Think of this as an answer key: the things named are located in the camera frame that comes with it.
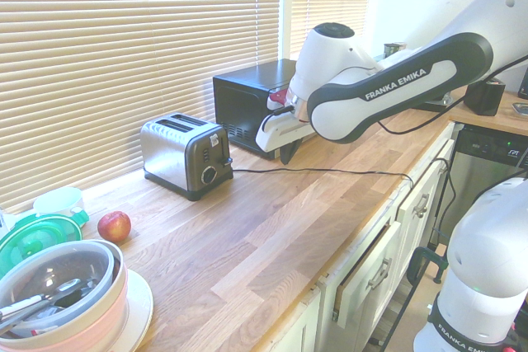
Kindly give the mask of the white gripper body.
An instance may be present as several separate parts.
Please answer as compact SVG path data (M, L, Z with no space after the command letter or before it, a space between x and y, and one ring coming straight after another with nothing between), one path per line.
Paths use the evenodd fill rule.
M268 153L314 133L311 124L298 120L292 110L280 110L262 121L257 130L256 143Z

